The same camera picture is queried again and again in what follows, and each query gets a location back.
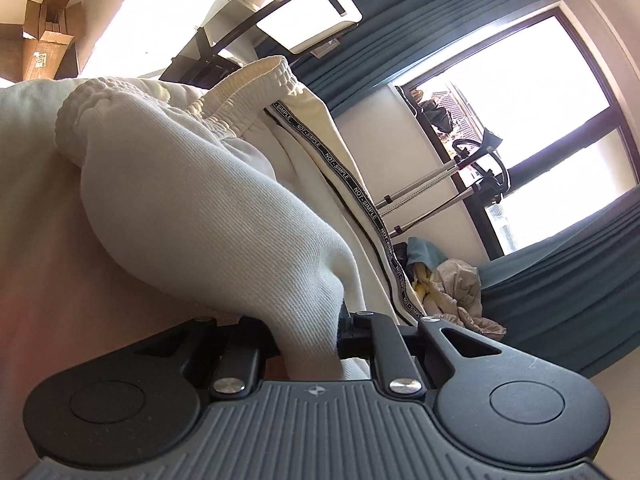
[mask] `logo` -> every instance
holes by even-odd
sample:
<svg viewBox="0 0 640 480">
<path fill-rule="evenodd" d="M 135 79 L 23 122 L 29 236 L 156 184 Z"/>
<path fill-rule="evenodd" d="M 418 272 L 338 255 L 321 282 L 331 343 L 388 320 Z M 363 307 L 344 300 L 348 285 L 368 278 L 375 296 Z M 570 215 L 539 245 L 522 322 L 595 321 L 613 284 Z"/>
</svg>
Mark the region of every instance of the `logo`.
<svg viewBox="0 0 640 480">
<path fill-rule="evenodd" d="M 312 386 L 311 388 L 309 388 L 307 390 L 311 395 L 319 397 L 322 394 L 325 393 L 326 388 L 324 386 L 320 386 L 319 384 L 316 384 L 316 386 Z"/>
</svg>

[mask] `curtain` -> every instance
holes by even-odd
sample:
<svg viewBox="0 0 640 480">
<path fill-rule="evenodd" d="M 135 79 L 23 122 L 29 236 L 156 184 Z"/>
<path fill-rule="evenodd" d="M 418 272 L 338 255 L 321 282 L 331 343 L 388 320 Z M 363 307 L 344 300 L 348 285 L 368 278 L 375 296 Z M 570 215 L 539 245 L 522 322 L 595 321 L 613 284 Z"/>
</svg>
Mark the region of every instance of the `curtain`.
<svg viewBox="0 0 640 480">
<path fill-rule="evenodd" d="M 479 269 L 502 342 L 587 377 L 640 345 L 640 186 Z"/>
<path fill-rule="evenodd" d="M 363 19 L 321 59 L 307 56 L 294 73 L 335 117 L 376 85 L 479 27 L 540 0 L 353 0 Z M 281 53 L 273 41 L 258 56 Z"/>
</svg>

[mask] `window frame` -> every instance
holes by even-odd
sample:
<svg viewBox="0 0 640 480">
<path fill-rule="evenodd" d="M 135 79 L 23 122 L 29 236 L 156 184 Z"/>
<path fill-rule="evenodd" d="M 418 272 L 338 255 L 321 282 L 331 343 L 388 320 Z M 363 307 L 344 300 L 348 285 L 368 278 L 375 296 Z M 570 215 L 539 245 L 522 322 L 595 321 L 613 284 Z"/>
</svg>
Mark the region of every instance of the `window frame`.
<svg viewBox="0 0 640 480">
<path fill-rule="evenodd" d="M 536 179 L 541 174 L 545 173 L 552 167 L 558 165 L 563 160 L 572 156 L 574 153 L 579 152 L 581 149 L 586 148 L 587 146 L 590 146 L 594 142 L 597 142 L 616 129 L 620 133 L 620 138 L 625 147 L 626 156 L 628 158 L 632 171 L 634 172 L 636 184 L 640 183 L 640 152 L 638 151 L 638 146 L 636 145 L 636 141 L 633 137 L 631 129 L 626 122 L 624 112 L 622 111 L 622 108 L 620 107 L 620 104 L 615 97 L 613 89 L 609 85 L 609 81 L 604 75 L 604 72 L 602 71 L 597 60 L 594 58 L 593 54 L 589 50 L 589 47 L 580 36 L 578 31 L 575 29 L 575 27 L 572 25 L 567 15 L 562 12 L 560 7 L 553 7 L 551 9 L 540 12 L 535 16 L 531 16 L 526 20 L 515 23 L 511 27 L 508 27 L 505 30 L 498 32 L 497 34 L 494 34 L 490 38 L 487 38 L 484 41 L 473 45 L 472 47 L 456 54 L 455 56 L 452 56 L 443 63 L 431 68 L 427 72 L 424 72 L 408 83 L 405 83 L 401 86 L 401 89 L 404 92 L 406 99 L 417 109 L 417 103 L 411 95 L 412 89 L 415 89 L 418 85 L 421 85 L 425 81 L 437 75 L 440 75 L 445 70 L 466 59 L 467 57 L 470 57 L 473 54 L 476 54 L 481 50 L 484 50 L 485 48 L 491 46 L 492 44 L 495 44 L 498 41 L 503 40 L 504 38 L 507 38 L 512 34 L 515 34 L 516 32 L 531 27 L 532 25 L 540 23 L 548 18 L 555 18 L 556 20 L 558 20 L 562 28 L 564 28 L 564 31 L 574 42 L 581 56 L 587 62 L 589 69 L 595 76 L 596 81 L 598 82 L 603 94 L 607 99 L 607 102 L 609 103 L 609 107 L 605 108 L 599 114 L 592 117 L 572 132 L 566 134 L 561 139 L 556 140 L 556 142 L 551 143 L 546 148 L 543 148 L 539 152 L 531 155 L 529 158 L 526 158 L 522 162 L 510 168 L 509 175 L 511 180 L 511 188 L 506 196 L 516 191 L 517 189 L 520 189 L 532 180 Z M 444 145 L 440 142 L 438 135 L 434 131 L 427 118 L 422 114 L 418 114 L 417 121 L 420 124 L 420 127 L 424 130 L 424 133 L 430 140 L 435 151 L 438 153 L 440 160 L 443 163 L 449 162 L 451 160 L 449 153 L 447 153 Z M 463 183 L 462 178 L 459 176 L 459 174 L 454 174 L 451 179 L 458 192 L 462 192 L 466 189 L 466 185 Z M 471 197 L 466 198 L 463 203 L 465 204 L 469 216 L 471 216 L 474 226 L 478 231 L 478 235 L 482 240 L 482 244 L 484 245 L 489 259 L 495 260 L 496 258 L 504 256 L 504 251 L 502 250 L 500 241 L 498 240 L 498 237 L 494 231 L 494 227 L 489 220 L 489 216 L 484 209 L 486 206 L 490 205 L 491 198 L 492 197 L 490 196 L 490 194 L 474 194 Z"/>
</svg>

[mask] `metal screw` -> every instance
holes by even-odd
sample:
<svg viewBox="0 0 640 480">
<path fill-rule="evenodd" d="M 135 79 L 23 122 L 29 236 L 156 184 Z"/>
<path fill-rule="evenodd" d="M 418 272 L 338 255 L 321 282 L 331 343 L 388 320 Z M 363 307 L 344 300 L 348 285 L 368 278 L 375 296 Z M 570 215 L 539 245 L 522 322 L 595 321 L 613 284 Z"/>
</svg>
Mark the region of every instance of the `metal screw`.
<svg viewBox="0 0 640 480">
<path fill-rule="evenodd" d="M 219 394 L 237 394 L 244 390 L 244 381 L 236 377 L 224 377 L 213 383 L 213 389 Z"/>
<path fill-rule="evenodd" d="M 394 379 L 389 383 L 389 389 L 396 394 L 410 395 L 418 392 L 422 388 L 420 381 L 415 379 Z"/>
</svg>

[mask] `laundry pile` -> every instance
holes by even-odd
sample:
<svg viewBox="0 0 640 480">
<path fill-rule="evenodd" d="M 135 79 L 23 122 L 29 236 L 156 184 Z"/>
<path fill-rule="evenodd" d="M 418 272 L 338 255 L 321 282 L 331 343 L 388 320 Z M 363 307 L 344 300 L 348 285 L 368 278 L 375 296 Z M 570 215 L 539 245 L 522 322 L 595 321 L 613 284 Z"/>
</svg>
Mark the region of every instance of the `laundry pile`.
<svg viewBox="0 0 640 480">
<path fill-rule="evenodd" d="M 409 238 L 408 273 L 428 316 L 439 317 L 491 339 L 500 340 L 506 329 L 482 317 L 478 270 L 462 260 L 447 259 L 423 238 Z"/>
</svg>

